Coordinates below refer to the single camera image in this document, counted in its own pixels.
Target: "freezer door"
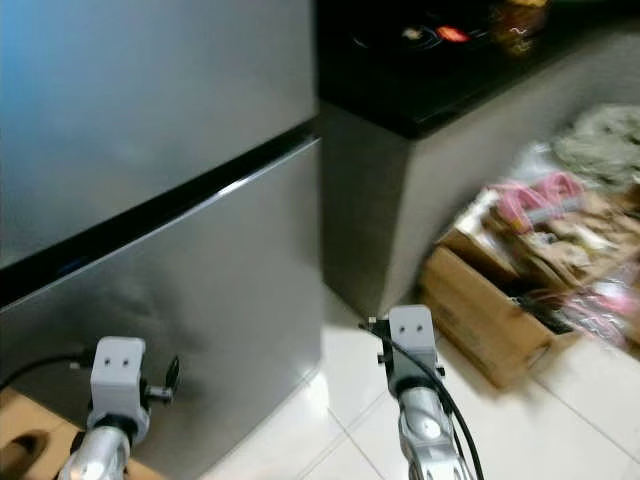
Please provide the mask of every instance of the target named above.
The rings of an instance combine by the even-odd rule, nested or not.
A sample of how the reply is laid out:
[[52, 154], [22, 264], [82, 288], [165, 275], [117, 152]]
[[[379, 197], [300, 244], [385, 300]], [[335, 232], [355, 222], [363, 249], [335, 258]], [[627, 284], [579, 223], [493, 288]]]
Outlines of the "freezer door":
[[20, 0], [1, 22], [1, 266], [313, 115], [310, 0]]
[[[162, 383], [178, 354], [175, 402], [153, 409], [149, 436], [134, 454], [167, 478], [197, 478], [319, 360], [316, 155], [307, 145], [6, 309], [3, 371], [127, 335], [146, 340], [144, 369]], [[18, 386], [79, 424], [86, 418], [88, 372], [52, 366]]]

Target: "refrigerator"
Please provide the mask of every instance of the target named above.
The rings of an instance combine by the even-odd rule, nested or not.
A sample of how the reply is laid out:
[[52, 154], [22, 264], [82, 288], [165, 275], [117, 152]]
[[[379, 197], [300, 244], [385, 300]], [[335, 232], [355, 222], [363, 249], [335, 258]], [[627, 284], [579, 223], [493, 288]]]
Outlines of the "refrigerator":
[[[0, 369], [106, 335], [175, 402], [134, 456], [197, 478], [316, 368], [309, 0], [20, 0], [2, 12]], [[16, 388], [82, 425], [89, 372]]]

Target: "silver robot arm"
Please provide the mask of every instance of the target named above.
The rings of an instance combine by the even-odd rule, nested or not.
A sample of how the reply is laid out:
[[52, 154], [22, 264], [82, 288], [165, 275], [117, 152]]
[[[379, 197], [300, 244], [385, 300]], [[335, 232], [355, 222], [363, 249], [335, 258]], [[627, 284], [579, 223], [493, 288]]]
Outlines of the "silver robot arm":
[[142, 377], [145, 343], [139, 338], [100, 340], [91, 370], [91, 404], [87, 433], [69, 457], [58, 480], [123, 480], [132, 445], [149, 430], [150, 401], [173, 399], [177, 357], [164, 387], [150, 387]]
[[[391, 338], [444, 377], [437, 366], [431, 312], [423, 305], [395, 307], [388, 319], [370, 319], [369, 329]], [[385, 345], [378, 357], [387, 372], [389, 391], [398, 400], [398, 431], [410, 480], [473, 480], [455, 444], [450, 412], [430, 379], [413, 362]]]

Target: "clutter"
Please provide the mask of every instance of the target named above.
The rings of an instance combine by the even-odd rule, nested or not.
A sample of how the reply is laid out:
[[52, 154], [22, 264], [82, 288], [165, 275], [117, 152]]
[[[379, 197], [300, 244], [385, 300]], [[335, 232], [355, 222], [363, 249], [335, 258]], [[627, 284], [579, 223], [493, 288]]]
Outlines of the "clutter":
[[[528, 214], [524, 208], [512, 208], [514, 197], [505, 192], [485, 219], [487, 228], [503, 238], [512, 255], [525, 265], [520, 273], [528, 271], [548, 288], [573, 290], [640, 254], [640, 222], [612, 200], [591, 191], [580, 193], [583, 190], [571, 186], [575, 181], [569, 181], [566, 174], [550, 176], [556, 179], [549, 182], [555, 183], [555, 190], [531, 190], [547, 202], [545, 208], [554, 210], [552, 218], [521, 228], [524, 222], [518, 218], [523, 212]], [[579, 209], [564, 210], [561, 202], [567, 198], [576, 200]]]
[[603, 105], [586, 111], [553, 142], [553, 151], [589, 188], [629, 190], [640, 176], [640, 106]]
[[555, 333], [543, 325], [445, 246], [427, 261], [422, 286], [438, 329], [497, 387], [577, 338], [572, 329]]
[[639, 261], [640, 106], [604, 106], [480, 192], [427, 260], [423, 300], [505, 387], [580, 335], [640, 345]]

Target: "cardboard box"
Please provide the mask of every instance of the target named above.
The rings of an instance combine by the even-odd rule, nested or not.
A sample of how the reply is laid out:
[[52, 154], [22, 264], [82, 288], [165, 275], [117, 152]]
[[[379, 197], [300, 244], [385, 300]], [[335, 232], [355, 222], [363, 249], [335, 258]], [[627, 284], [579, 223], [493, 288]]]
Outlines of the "cardboard box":
[[640, 183], [636, 183], [629, 189], [625, 195], [625, 202], [623, 202], [622, 206], [627, 208], [640, 207]]
[[487, 230], [482, 219], [498, 199], [492, 190], [483, 190], [437, 242], [454, 252], [492, 282], [507, 286], [518, 279], [515, 260], [506, 245]]
[[436, 326], [497, 387], [523, 377], [552, 347], [577, 338], [573, 332], [555, 335], [444, 246], [427, 261], [422, 285]]
[[[51, 480], [69, 458], [69, 448], [78, 429], [36, 402], [11, 389], [0, 394], [0, 465], [15, 464], [21, 452], [11, 442], [20, 435], [44, 436], [46, 446], [31, 464], [24, 477], [28, 480]], [[130, 480], [163, 480], [153, 470], [129, 461]]]

